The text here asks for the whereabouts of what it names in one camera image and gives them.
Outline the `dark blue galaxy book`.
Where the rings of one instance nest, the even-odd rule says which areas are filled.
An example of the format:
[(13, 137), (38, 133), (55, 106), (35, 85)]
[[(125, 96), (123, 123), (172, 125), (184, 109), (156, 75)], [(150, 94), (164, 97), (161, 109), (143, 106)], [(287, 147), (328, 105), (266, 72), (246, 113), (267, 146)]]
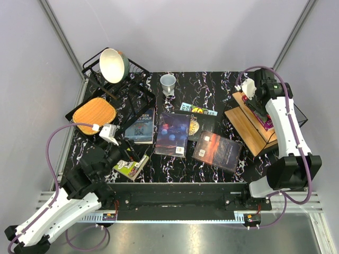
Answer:
[(185, 158), (189, 127), (188, 115), (161, 113), (154, 152), (158, 155)]

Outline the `dark tale of cities book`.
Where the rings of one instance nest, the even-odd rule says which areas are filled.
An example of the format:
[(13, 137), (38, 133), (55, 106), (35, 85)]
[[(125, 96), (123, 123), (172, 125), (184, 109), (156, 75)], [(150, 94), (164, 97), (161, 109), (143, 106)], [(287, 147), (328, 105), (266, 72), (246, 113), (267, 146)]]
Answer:
[(243, 145), (209, 131), (202, 131), (192, 158), (234, 173)]

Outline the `purple 117-storey treehouse book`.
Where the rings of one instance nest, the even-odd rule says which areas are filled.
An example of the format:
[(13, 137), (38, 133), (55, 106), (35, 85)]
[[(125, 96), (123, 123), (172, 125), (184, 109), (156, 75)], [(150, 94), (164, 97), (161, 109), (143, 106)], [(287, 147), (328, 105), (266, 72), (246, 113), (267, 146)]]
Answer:
[(258, 119), (261, 126), (264, 127), (265, 131), (271, 131), (274, 129), (273, 122), (269, 115), (262, 116), (254, 112), (254, 116)]

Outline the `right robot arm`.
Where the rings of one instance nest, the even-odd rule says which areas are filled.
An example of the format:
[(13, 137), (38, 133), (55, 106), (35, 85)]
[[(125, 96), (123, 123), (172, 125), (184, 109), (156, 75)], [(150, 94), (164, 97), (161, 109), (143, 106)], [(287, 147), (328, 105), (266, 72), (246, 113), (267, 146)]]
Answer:
[(272, 78), (246, 79), (241, 89), (249, 99), (256, 96), (271, 117), (278, 140), (279, 159), (268, 168), (265, 177), (249, 183), (248, 192), (240, 197), (240, 203), (243, 208), (252, 210), (258, 206), (259, 198), (308, 187), (305, 200), (298, 202), (299, 205), (305, 204), (312, 194), (312, 180), (322, 166), (321, 157), (312, 154), (302, 136), (290, 86), (270, 67), (253, 68), (269, 71), (278, 79), (278, 82)]

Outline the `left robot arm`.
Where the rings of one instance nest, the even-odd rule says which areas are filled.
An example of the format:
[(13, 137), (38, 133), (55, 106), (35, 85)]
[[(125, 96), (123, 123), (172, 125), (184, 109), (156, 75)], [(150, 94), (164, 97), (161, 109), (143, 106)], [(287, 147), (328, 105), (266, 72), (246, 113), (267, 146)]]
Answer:
[(139, 164), (127, 141), (109, 151), (94, 147), (56, 183), (56, 191), (29, 219), (5, 230), (8, 253), (46, 253), (50, 245), (87, 213), (117, 208), (115, 191), (105, 181), (114, 167)]

